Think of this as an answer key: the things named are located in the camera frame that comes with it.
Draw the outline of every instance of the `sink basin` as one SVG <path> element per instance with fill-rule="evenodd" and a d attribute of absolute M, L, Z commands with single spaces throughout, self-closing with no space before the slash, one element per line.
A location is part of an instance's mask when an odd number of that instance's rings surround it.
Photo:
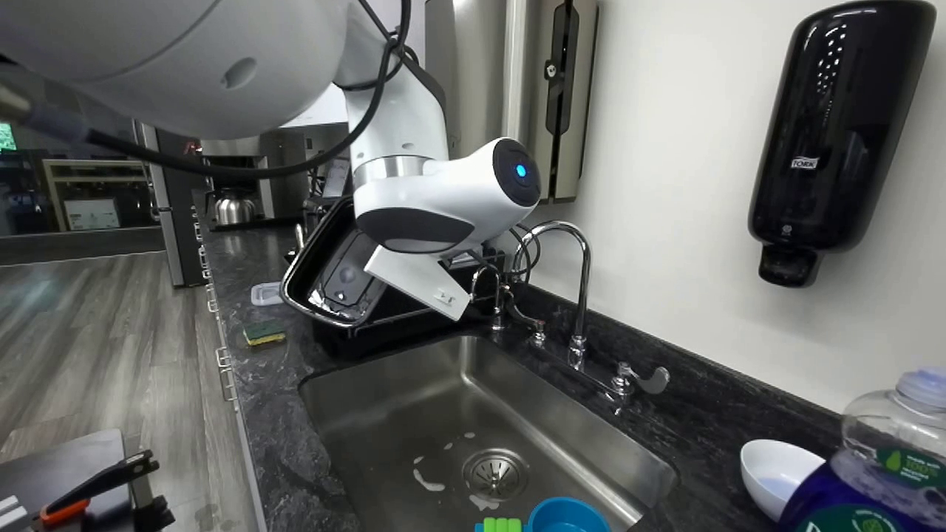
<path fill-rule="evenodd" d="M 473 528 L 579 497 L 629 528 L 674 485 L 660 454 L 482 336 L 301 385 L 368 532 Z"/>

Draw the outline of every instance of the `blue cup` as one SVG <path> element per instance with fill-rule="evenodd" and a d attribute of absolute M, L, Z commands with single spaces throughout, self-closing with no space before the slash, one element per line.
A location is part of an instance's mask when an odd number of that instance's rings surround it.
<path fill-rule="evenodd" d="M 610 521 L 575 497 L 554 497 L 536 506 L 526 532 L 610 532 Z"/>

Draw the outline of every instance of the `dish soap bottle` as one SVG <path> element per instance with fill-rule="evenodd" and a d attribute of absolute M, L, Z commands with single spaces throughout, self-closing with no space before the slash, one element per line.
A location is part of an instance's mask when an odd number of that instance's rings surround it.
<path fill-rule="evenodd" d="M 842 450 L 789 499 L 789 532 L 946 532 L 946 373 L 855 398 Z"/>

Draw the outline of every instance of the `white bowl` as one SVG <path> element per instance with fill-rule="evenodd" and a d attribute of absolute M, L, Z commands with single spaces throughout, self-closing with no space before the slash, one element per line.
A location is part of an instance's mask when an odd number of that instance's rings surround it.
<path fill-rule="evenodd" d="M 824 465 L 824 457 L 783 441 L 749 441 L 739 462 L 743 485 L 774 522 L 799 485 Z"/>

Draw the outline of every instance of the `dark countertop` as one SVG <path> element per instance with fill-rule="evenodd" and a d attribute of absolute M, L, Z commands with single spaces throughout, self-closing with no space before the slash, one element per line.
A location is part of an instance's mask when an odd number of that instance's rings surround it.
<path fill-rule="evenodd" d="M 300 382 L 310 373 L 346 367 L 329 357 L 310 327 L 310 318 L 294 307 L 252 307 L 254 284 L 279 282 L 285 252 L 294 248 L 289 227 L 246 227 L 204 234 L 213 293 L 229 348 L 230 382 L 248 438 L 248 454 L 261 491 L 267 527 L 346 532 L 357 518 L 346 488 L 332 474 L 320 434 L 310 429 Z M 550 321 L 554 344 L 564 341 L 570 304 L 538 289 L 521 296 L 530 313 Z M 248 348 L 242 327 L 248 321 L 279 318 L 286 344 Z M 717 367 L 683 348 L 660 344 L 613 318 L 588 318 L 588 352 L 598 361 L 629 361 L 652 373 L 669 367 L 674 382 L 656 395 L 640 395 L 616 419 L 594 391 L 567 376 L 536 348 L 518 348 L 521 357 L 555 388 L 600 410 L 619 429 L 652 447 L 678 471 L 672 494 L 660 509 L 644 511 L 637 528 L 774 528 L 749 499 L 739 480 L 739 447 L 752 438 L 777 438 L 827 454 L 836 443 L 836 417 L 782 392 L 733 369 Z"/>

